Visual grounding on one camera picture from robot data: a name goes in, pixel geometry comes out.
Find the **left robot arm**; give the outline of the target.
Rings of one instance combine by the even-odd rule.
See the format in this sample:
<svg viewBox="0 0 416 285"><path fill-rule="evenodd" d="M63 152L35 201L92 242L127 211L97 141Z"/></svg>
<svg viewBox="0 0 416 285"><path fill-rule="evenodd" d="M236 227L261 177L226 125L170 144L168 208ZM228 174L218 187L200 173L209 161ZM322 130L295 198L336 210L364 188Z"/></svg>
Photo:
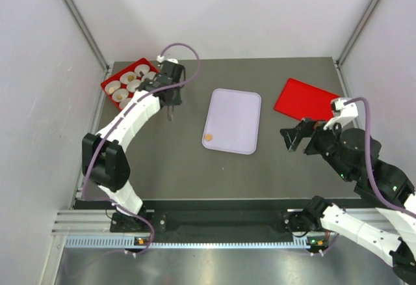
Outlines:
<svg viewBox="0 0 416 285"><path fill-rule="evenodd" d="M115 118L97 133L82 140L83 190L96 184L105 199L116 208L116 221L133 231L143 229L147 215L142 199L129 181L131 169L126 151L144 124L163 107L173 109L181 104L181 87L185 84L185 67L174 60L161 64L159 73L144 78L134 88L133 96Z"/></svg>

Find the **metal serving tongs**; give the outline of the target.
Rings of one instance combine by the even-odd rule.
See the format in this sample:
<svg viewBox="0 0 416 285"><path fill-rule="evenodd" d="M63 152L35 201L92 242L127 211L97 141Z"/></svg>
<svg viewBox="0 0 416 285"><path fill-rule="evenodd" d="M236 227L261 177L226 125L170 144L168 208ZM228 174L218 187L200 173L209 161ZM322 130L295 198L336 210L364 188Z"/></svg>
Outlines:
<svg viewBox="0 0 416 285"><path fill-rule="evenodd" d="M168 106L166 110L167 110L167 119L169 122L172 122L174 120L174 106Z"/></svg>

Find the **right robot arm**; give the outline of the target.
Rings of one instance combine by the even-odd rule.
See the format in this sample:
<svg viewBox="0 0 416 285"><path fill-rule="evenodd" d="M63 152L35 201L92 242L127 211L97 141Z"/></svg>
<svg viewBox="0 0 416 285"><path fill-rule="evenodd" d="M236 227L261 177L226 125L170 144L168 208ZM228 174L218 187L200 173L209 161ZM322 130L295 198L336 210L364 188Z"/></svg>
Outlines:
<svg viewBox="0 0 416 285"><path fill-rule="evenodd" d="M340 123L327 129L309 118L280 131L288 151L309 142L306 155L320 155L354 192L376 208L395 227L394 234L360 221L327 199L314 196L292 215L306 232L328 230L344 236L382 259L406 284L415 283L415 186L398 167L379 158L380 142L367 139L366 131L344 129Z"/></svg>

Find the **red chocolate box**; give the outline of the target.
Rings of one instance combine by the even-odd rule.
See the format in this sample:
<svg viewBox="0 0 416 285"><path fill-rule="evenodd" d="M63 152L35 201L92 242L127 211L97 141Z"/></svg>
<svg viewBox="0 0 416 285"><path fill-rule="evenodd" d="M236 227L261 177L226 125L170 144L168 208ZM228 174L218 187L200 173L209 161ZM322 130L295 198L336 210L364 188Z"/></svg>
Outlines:
<svg viewBox="0 0 416 285"><path fill-rule="evenodd" d="M106 97L121 111L131 101L143 80L152 80L158 72L158 69L150 61L141 58L103 81L101 89Z"/></svg>

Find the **red box lid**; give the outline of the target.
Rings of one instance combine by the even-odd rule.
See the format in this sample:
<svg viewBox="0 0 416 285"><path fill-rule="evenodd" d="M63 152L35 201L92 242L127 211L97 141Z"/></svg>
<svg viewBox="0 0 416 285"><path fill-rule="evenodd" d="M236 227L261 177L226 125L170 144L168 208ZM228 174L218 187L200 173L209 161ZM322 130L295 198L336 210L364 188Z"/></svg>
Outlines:
<svg viewBox="0 0 416 285"><path fill-rule="evenodd" d="M289 78L274 104L274 110L296 120L329 120L333 116L331 102L337 98L340 96Z"/></svg>

